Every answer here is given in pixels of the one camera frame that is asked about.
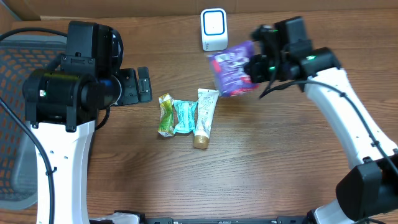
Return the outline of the white tube gold cap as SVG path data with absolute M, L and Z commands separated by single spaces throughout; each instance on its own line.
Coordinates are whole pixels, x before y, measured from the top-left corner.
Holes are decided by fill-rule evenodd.
M 211 126 L 219 94 L 217 90 L 198 89 L 197 125 L 193 142 L 193 147 L 197 149 L 206 149 L 209 145 Z

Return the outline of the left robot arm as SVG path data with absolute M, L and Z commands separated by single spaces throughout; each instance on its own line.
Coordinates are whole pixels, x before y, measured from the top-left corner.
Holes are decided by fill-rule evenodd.
M 139 215 L 115 212 L 90 218 L 88 160 L 100 111 L 148 103 L 147 67 L 121 68 L 119 32 L 92 22 L 69 23 L 64 52 L 24 82 L 25 117 L 35 138 L 38 223 L 142 223 Z

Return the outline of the green juice carton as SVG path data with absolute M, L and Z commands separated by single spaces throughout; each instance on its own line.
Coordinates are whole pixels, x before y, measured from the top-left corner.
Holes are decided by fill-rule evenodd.
M 158 133 L 167 138 L 174 136 L 174 99 L 168 94 L 159 97 L 160 123 Z

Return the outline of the teal wet wipes pack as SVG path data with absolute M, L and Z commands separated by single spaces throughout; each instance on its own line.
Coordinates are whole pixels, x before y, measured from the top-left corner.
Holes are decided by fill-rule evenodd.
M 177 113 L 178 123 L 174 127 L 174 134 L 195 133 L 195 113 L 197 108 L 196 101 L 175 100 L 174 108 Z

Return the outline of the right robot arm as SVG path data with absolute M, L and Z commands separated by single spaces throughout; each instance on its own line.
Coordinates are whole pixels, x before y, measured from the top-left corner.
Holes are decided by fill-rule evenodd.
M 244 66 L 251 81 L 267 83 L 265 94 L 297 85 L 323 113 L 349 162 L 335 199 L 303 222 L 371 223 L 396 210 L 397 144 L 372 119 L 333 51 L 313 47 L 301 17 L 261 25 L 251 37 L 261 48 Z

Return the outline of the purple red pad package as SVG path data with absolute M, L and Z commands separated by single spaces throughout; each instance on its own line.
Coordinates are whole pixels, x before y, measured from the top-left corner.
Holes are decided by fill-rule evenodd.
M 258 88 L 244 72 L 245 64 L 253 56 L 254 43 L 250 40 L 207 56 L 222 97 L 243 95 Z

